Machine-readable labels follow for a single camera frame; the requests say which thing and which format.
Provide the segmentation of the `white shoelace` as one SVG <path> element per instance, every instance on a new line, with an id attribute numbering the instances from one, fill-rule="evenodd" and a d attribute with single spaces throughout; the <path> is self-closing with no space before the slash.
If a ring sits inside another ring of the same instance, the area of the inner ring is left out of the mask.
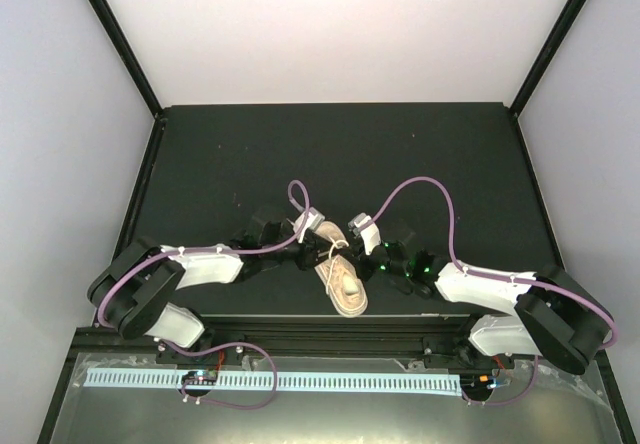
<path id="1" fill-rule="evenodd" d="M 345 260 L 338 251 L 347 248 L 349 243 L 344 238 L 331 238 L 329 257 L 319 268 L 319 276 L 327 295 L 344 297 L 348 281 Z"/>

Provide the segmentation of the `beige sneaker shoe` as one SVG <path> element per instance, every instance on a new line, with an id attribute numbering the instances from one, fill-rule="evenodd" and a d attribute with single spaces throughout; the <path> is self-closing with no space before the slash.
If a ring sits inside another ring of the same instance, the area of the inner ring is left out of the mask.
<path id="1" fill-rule="evenodd" d="M 363 314 L 368 305 L 364 284 L 358 278 L 355 267 L 340 254 L 340 251 L 349 249 L 345 235 L 336 224 L 329 221 L 321 223 L 315 234 L 330 242 L 326 259 L 315 267 L 325 294 L 341 316 L 354 318 Z"/>

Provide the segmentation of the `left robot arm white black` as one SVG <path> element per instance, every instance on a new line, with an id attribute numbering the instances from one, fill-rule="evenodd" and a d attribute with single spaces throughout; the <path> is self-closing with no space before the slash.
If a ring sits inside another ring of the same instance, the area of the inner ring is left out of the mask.
<path id="1" fill-rule="evenodd" d="M 91 283 L 87 298 L 99 324 L 121 337 L 169 341 L 191 362 L 202 363 L 213 355 L 215 340 L 194 311 L 171 302 L 174 293 L 246 281 L 287 261 L 301 270 L 314 268 L 331 247 L 316 234 L 323 221 L 315 208 L 302 210 L 295 221 L 262 208 L 228 243 L 184 248 L 138 238 Z"/>

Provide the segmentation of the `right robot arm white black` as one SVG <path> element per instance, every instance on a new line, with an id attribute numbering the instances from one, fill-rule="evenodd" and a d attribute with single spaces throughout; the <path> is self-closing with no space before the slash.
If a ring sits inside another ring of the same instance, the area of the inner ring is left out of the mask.
<path id="1" fill-rule="evenodd" d="M 539 356 L 581 375 L 613 335 L 611 315 L 557 266 L 510 273 L 456 263 L 416 247 L 413 231 L 383 240 L 369 226 L 354 237 L 364 280 L 380 272 L 406 294 L 485 309 L 454 343 L 467 367 L 511 353 Z"/>

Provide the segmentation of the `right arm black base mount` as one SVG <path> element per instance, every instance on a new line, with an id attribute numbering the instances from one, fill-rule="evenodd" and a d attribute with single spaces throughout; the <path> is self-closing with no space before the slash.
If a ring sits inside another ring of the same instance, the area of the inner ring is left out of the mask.
<path id="1" fill-rule="evenodd" d="M 453 347 L 427 344 L 423 351 L 423 359 L 425 364 L 431 367 L 478 372 L 494 369 L 511 370 L 515 367 L 515 361 L 512 358 L 502 355 L 484 355 L 471 344 L 458 344 Z"/>

